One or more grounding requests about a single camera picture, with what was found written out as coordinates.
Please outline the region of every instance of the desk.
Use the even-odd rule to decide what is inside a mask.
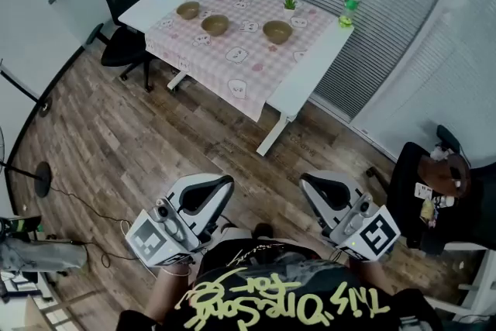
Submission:
[[[124,12],[119,17],[119,21],[145,33],[153,24],[186,1],[140,0]],[[258,147],[258,154],[264,156],[284,127],[296,119],[301,107],[315,90],[352,32],[353,27],[341,28],[338,19],[335,19],[277,86],[272,96],[268,98],[267,104],[278,110],[281,117]],[[185,77],[186,73],[180,72],[167,87],[173,89]]]

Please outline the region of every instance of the pink checkered tablecloth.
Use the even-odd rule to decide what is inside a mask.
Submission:
[[[229,104],[258,121],[266,100],[305,55],[335,16],[298,1],[289,40],[274,45],[264,23],[284,21],[284,0],[191,0],[198,18],[184,20],[175,11],[145,34],[146,50],[186,72]],[[229,28],[210,37],[201,27],[207,16],[223,14]]]

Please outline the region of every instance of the baseboard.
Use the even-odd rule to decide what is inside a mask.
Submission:
[[[12,164],[14,161],[14,157],[17,154],[17,150],[19,150],[19,146],[22,142],[22,139],[26,135],[26,131],[28,130],[29,126],[31,125],[31,122],[34,120],[36,114],[40,110],[41,104],[45,102],[45,100],[48,98],[48,95],[50,95],[51,91],[55,87],[55,85],[58,83],[58,81],[64,76],[64,74],[67,72],[67,70],[72,66],[72,64],[76,61],[76,59],[79,58],[81,54],[84,52],[84,47],[81,46],[79,47],[74,54],[72,54],[71,58],[67,60],[67,62],[63,65],[63,67],[58,71],[58,73],[55,75],[55,77],[52,79],[52,81],[47,85],[45,88],[45,91],[43,94],[40,96],[40,100],[33,106],[33,110],[29,114],[28,118],[26,119],[26,122],[24,123],[24,126],[22,126],[21,131],[19,135],[17,136],[17,140],[14,142],[14,146],[12,147],[12,151],[10,152],[9,158],[7,160],[7,164]],[[14,202],[14,195],[12,193],[12,186],[10,185],[10,177],[9,173],[7,170],[5,172],[5,184],[7,185],[7,193],[9,194],[9,199],[10,199],[10,204],[12,206],[12,211],[14,212],[15,215],[18,215],[18,211],[16,208],[16,203]]]
[[[317,108],[320,108],[323,110],[325,113],[328,115],[332,116],[334,119],[336,119],[338,122],[343,124],[345,127],[356,133],[360,138],[363,140],[367,141],[372,147],[377,149],[379,152],[381,152],[385,157],[387,157],[389,160],[393,161],[394,163],[398,162],[397,157],[393,156],[391,153],[389,153],[387,150],[385,150],[381,145],[373,141],[369,136],[366,136],[363,134],[359,129],[355,128],[350,124],[350,118],[349,116],[343,116],[344,113],[341,112],[339,109],[336,107],[329,105],[327,103],[324,103],[325,100],[322,100],[319,96],[312,94],[310,98],[308,99],[312,104],[317,106]]]

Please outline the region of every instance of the paper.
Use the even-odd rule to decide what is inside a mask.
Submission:
[[[417,182],[415,184],[415,197],[430,200],[432,198],[432,189],[427,185]]]

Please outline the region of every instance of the fan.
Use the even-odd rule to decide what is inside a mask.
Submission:
[[[16,173],[25,175],[26,177],[32,178],[34,180],[34,191],[38,197],[44,198],[48,195],[50,191],[50,184],[52,182],[52,170],[50,165],[46,161],[42,161],[38,164],[35,174],[31,174],[28,171],[20,170],[17,167],[13,167],[9,164],[4,163],[5,159],[5,141],[3,139],[2,128],[0,127],[0,174],[2,169],[5,168],[6,171],[14,171]]]

